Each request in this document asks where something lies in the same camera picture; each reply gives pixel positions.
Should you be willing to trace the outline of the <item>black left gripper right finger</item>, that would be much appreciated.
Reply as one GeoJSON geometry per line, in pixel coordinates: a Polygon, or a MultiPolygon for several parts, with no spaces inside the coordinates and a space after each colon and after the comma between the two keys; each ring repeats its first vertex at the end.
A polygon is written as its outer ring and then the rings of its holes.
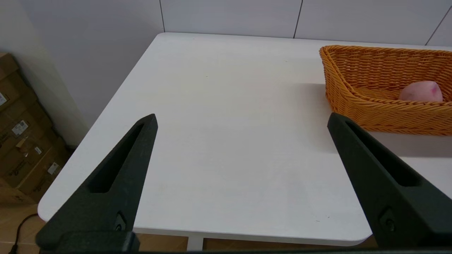
{"type": "Polygon", "coordinates": [[[451,248],[451,198],[351,119],[327,127],[380,247],[451,248]]]}

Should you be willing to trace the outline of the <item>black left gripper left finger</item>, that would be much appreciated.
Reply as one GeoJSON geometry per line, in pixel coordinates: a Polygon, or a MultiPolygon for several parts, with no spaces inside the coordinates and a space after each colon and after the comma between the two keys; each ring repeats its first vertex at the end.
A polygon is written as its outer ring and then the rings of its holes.
{"type": "Polygon", "coordinates": [[[138,120],[36,235],[40,252],[138,252],[135,218],[156,139],[138,120]]]}

